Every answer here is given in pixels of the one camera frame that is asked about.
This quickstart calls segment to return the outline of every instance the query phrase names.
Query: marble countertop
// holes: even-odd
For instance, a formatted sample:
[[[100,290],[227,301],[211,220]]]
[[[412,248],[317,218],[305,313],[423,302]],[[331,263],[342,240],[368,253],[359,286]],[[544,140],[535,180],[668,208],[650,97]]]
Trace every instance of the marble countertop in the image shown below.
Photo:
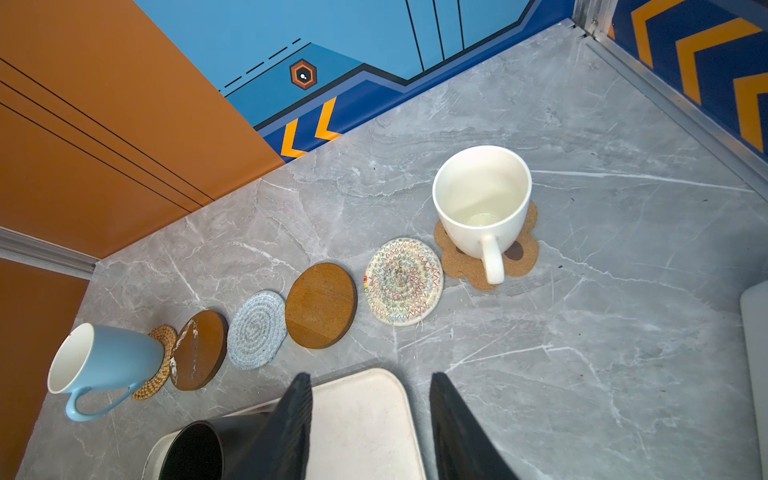
[[[435,478],[429,381],[447,372],[523,479],[760,478],[739,316],[768,278],[768,204],[585,44],[549,28],[97,265],[77,322],[180,329],[233,318],[306,268],[344,266],[354,324],[336,345],[290,338],[252,372],[229,362],[204,389],[170,383],[95,422],[48,395],[18,478],[136,479],[156,440],[371,366],[409,394]],[[373,252],[410,236],[435,248],[431,186],[448,157],[497,144],[529,164],[541,254],[490,293],[445,279],[415,326],[375,320],[362,295]],[[116,392],[90,394],[96,409]]]

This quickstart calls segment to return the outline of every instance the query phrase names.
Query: beige tray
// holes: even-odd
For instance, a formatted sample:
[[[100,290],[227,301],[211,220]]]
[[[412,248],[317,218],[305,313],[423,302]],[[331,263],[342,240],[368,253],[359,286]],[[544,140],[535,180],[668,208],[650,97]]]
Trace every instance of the beige tray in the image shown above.
[[[369,369],[312,388],[312,429],[306,480],[424,480],[408,397],[384,369]],[[231,415],[269,411],[279,399]],[[143,480],[157,480],[179,432],[157,441]]]

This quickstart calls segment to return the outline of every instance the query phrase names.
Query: light blue mug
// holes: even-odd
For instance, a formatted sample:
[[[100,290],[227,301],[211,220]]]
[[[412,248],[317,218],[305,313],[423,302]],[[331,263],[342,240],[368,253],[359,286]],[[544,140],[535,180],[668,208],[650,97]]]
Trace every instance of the light blue mug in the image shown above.
[[[165,349],[157,340],[114,326],[83,323],[61,344],[48,370],[48,391],[71,393],[67,416],[87,422],[109,412],[160,369]],[[88,392],[128,391],[98,413],[78,411],[78,398]]]

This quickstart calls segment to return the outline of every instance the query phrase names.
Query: wall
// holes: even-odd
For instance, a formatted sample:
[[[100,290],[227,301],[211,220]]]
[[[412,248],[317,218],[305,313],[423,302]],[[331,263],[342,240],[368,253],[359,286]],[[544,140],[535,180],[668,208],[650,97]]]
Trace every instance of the wall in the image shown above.
[[[0,478],[14,478],[45,398],[48,367],[88,281],[0,259]]]
[[[569,17],[574,5],[137,3],[286,162]]]
[[[0,227],[103,258],[284,164],[131,0],[0,2]]]
[[[754,0],[618,0],[608,36],[768,161],[767,26]]]

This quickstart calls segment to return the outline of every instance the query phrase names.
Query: yellow chevron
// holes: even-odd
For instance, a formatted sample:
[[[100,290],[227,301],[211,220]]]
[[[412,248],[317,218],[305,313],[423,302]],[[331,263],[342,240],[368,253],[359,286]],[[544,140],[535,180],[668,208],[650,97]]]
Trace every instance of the yellow chevron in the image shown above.
[[[680,63],[680,77],[683,80],[683,91],[688,97],[701,105],[699,91],[699,74],[696,71],[697,51],[722,45],[738,38],[755,34],[761,30],[743,18],[735,18],[718,26],[695,33],[690,37],[677,41],[677,60]]]
[[[734,78],[733,90],[736,93],[736,110],[739,112],[741,137],[757,150],[764,152],[757,95],[768,93],[768,73]]]
[[[315,132],[315,137],[328,141],[341,137],[341,134],[337,134],[335,131],[328,130],[328,123],[331,121],[331,114],[333,113],[334,105],[336,105],[336,97],[331,98],[323,104],[323,111],[320,112],[320,120],[317,122],[317,131]]]
[[[654,67],[654,60],[650,56],[648,27],[645,22],[683,2],[685,0],[650,0],[647,4],[632,11],[632,25],[634,26],[634,37],[637,41],[637,55],[649,67]]]
[[[306,155],[305,151],[293,149],[293,139],[296,137],[296,126],[299,124],[299,119],[290,122],[286,125],[286,133],[283,136],[283,149],[280,154],[286,157],[298,158],[302,155]]]

